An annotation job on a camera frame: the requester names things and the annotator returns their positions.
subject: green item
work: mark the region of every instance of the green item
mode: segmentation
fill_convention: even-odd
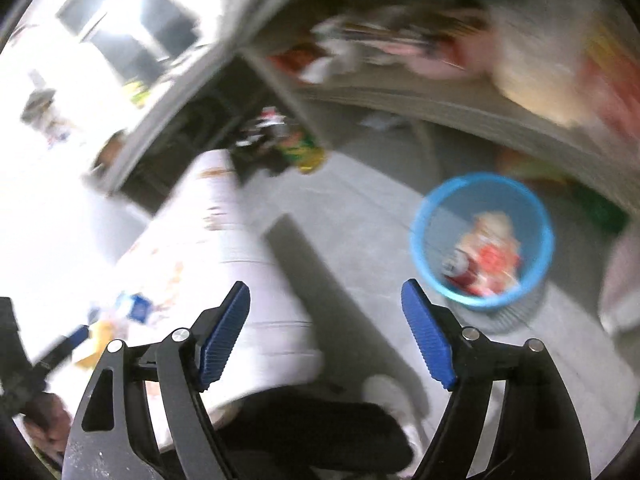
[[[264,108],[258,120],[262,121],[258,128],[271,128],[278,149],[300,173],[311,173],[324,162],[324,148],[318,146],[299,124],[279,113],[275,107]]]
[[[626,212],[611,200],[579,182],[572,183],[570,189],[572,196],[580,203],[594,224],[607,233],[617,235],[622,232],[629,220]]]

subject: shelf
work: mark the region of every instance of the shelf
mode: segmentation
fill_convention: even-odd
[[[299,96],[386,110],[450,126],[555,164],[640,215],[640,171],[609,160],[578,130],[546,121],[503,97],[489,80],[434,81],[401,66],[366,66]]]
[[[282,4],[279,0],[273,7]],[[312,86],[296,82],[266,59],[304,40],[321,19],[314,0],[290,2],[243,49],[265,82],[320,139],[327,137],[327,132],[322,121],[316,120],[314,102],[386,110],[449,126],[546,160],[626,211],[640,215],[640,170],[610,160],[579,130],[544,120],[503,97],[488,78],[437,81],[399,65],[365,65],[355,73]],[[332,127],[334,139],[336,133],[347,129],[346,124]]]
[[[367,113],[361,107],[308,100],[299,94],[292,78],[266,59],[265,51],[250,46],[241,49],[241,55],[326,149],[334,150],[349,138],[366,131],[358,125]]]

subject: hand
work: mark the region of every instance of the hand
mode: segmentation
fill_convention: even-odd
[[[65,452],[66,441],[69,438],[71,415],[60,397],[55,394],[44,394],[41,402],[44,404],[42,411],[46,413],[49,427],[45,431],[25,416],[24,429],[35,447],[58,461],[58,455]]]

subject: gray floor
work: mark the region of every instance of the gray floor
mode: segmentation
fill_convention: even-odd
[[[493,168],[495,147],[453,130],[429,126],[444,176]],[[316,323],[326,354],[324,379],[356,397],[365,377],[385,373],[409,391],[427,436],[448,393],[433,381],[400,309],[400,287],[423,284],[409,250],[410,225],[438,172],[408,128],[351,139],[315,174],[259,171],[243,188],[251,224],[271,245]],[[526,316],[472,318],[491,338],[521,345],[542,339],[574,401],[594,476],[628,437],[640,388],[639,335],[612,341],[596,318],[610,240],[566,198],[544,198],[557,249],[545,286],[523,308]],[[431,301],[444,299],[429,292]],[[484,469],[504,386],[496,383],[486,430],[472,466]]]

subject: person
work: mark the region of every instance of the person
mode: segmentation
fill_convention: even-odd
[[[386,376],[368,378],[362,393],[363,402],[341,402],[275,388],[244,399],[216,433],[242,480],[318,480],[313,468],[411,478],[426,446],[409,397]],[[51,402],[46,432],[25,421],[33,445],[46,454],[64,450],[71,424],[60,398]],[[180,478],[174,450],[162,462]]]

